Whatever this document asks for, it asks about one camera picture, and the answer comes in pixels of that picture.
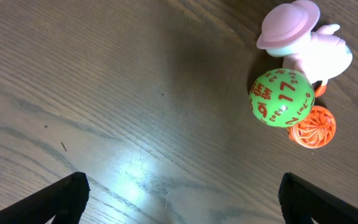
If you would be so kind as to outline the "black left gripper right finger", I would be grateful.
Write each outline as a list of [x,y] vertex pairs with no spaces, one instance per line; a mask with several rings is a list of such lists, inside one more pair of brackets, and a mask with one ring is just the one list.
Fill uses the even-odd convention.
[[278,191],[286,224],[358,224],[358,208],[287,172]]

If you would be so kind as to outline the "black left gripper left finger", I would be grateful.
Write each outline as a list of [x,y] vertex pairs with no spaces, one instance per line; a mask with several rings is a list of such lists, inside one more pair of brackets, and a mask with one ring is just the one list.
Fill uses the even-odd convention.
[[0,223],[77,224],[89,200],[86,174],[71,175],[0,211]]

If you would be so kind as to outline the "green number ball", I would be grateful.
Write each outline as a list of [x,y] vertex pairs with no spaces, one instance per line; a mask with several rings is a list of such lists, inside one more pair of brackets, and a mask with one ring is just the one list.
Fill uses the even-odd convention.
[[287,128],[305,119],[314,104],[314,89],[300,72],[287,68],[267,71],[252,84],[249,104],[264,124]]

